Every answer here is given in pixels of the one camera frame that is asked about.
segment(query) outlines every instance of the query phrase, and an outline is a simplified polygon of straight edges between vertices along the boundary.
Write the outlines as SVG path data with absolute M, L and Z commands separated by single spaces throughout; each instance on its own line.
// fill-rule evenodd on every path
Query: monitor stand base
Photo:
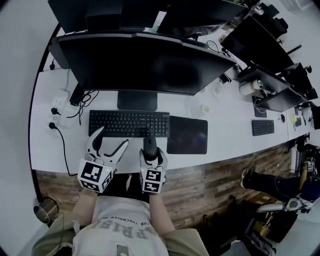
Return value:
M 120 90 L 117 107 L 119 110 L 156 111 L 158 93 L 153 91 Z

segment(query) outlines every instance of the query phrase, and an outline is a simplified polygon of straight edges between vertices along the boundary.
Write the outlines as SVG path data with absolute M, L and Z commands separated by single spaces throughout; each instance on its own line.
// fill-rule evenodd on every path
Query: power strip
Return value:
M 49 123 L 54 123 L 56 126 L 59 124 L 59 120 L 60 120 L 60 117 L 62 115 L 62 110 L 64 108 L 64 105 L 67 101 L 69 97 L 69 93 L 65 90 L 58 90 L 57 91 L 57 94 L 55 96 L 55 98 L 53 99 L 52 101 L 52 104 L 51 104 L 51 107 L 49 109 L 49 113 L 47 115 L 47 119 L 46 119 L 46 122 L 45 122 L 45 126 L 49 128 Z M 61 114 L 61 115 L 58 115 L 58 114 L 52 114 L 51 113 L 51 109 L 52 108 L 56 108 L 57 111 Z

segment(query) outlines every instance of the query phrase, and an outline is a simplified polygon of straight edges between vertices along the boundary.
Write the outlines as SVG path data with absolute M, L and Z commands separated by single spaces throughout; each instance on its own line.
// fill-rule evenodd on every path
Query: keyboard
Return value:
M 275 133 L 275 123 L 273 120 L 252 120 L 251 124 L 253 136 Z
M 169 137 L 169 117 L 168 112 L 90 110 L 89 136 L 105 126 L 104 137 Z

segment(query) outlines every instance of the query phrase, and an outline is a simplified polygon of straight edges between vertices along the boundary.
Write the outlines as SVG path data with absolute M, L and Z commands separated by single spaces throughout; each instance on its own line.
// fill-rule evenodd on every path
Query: sneaker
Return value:
M 244 183 L 245 183 L 245 179 L 249 178 L 253 172 L 256 171 L 256 166 L 252 167 L 251 169 L 245 168 L 242 173 L 241 173 L 241 182 L 240 182 L 240 186 L 241 187 L 245 187 Z

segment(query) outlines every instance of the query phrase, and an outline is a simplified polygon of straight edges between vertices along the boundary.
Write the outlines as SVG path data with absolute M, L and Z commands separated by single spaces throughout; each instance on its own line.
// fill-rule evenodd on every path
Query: pants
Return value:
M 98 196 L 110 196 L 120 198 L 130 198 L 144 201 L 149 204 L 149 194 L 143 193 L 140 185 L 140 173 L 132 173 L 129 188 L 127 190 L 127 181 L 129 174 L 115 174 L 108 186 Z
M 283 178 L 253 172 L 243 185 L 246 189 L 265 192 L 284 203 L 294 198 L 300 192 L 299 177 Z

